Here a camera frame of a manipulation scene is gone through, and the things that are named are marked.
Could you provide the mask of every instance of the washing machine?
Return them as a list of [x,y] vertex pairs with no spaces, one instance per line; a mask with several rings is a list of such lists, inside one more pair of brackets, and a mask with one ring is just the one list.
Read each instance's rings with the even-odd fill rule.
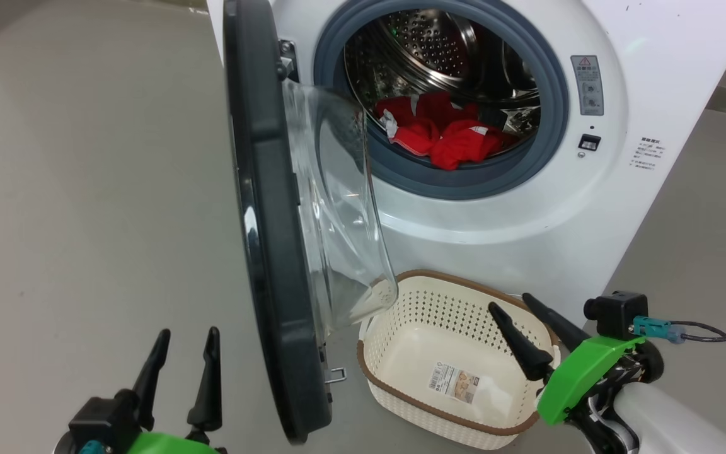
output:
[[[726,68],[721,0],[209,6],[257,324],[293,442],[331,421],[328,384],[343,377],[326,370],[325,335],[386,307],[395,274],[529,291],[584,322]],[[438,91],[518,140],[452,172],[391,143],[377,102]],[[366,271],[332,284],[316,272],[328,262]],[[332,307],[335,295],[369,301]]]

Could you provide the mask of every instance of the open door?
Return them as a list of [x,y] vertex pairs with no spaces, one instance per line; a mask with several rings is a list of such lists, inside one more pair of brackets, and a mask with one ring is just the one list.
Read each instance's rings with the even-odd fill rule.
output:
[[325,337],[394,304],[366,115],[286,79],[267,0],[224,3],[239,215],[268,379],[291,443],[331,421]]

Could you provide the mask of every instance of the warning sticker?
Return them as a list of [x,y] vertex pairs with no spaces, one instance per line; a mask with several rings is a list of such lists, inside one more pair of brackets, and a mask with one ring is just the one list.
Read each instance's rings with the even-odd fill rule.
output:
[[479,382],[481,382],[481,377],[473,373],[438,362],[433,368],[433,374],[430,376],[430,383],[427,387],[453,399],[471,404],[475,398],[475,391],[478,390]]
[[641,137],[629,159],[629,166],[641,170],[654,170],[666,154],[666,147],[659,139]]
[[604,115],[604,92],[601,85],[599,58],[595,55],[571,55],[576,83],[579,86],[579,107],[582,115]]

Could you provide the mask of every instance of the barcode label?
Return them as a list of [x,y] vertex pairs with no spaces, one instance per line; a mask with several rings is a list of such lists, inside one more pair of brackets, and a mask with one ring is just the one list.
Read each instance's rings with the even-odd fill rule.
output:
[[453,399],[471,404],[475,398],[475,391],[478,390],[479,382],[481,382],[481,378],[473,373],[437,362],[433,366],[433,373],[427,387]]

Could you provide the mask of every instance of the gray floor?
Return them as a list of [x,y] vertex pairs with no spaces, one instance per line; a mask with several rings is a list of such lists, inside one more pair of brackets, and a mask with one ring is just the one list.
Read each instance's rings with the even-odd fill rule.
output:
[[[173,330],[158,430],[187,433],[207,328],[222,328],[230,452],[469,452],[383,410],[332,338],[335,420],[289,448],[248,304],[207,18],[118,0],[0,0],[0,452],[46,452],[91,395],[129,386]],[[705,112],[610,288],[726,329],[726,114]],[[659,344],[658,382],[726,431],[726,345]],[[587,452],[537,424],[506,454]]]

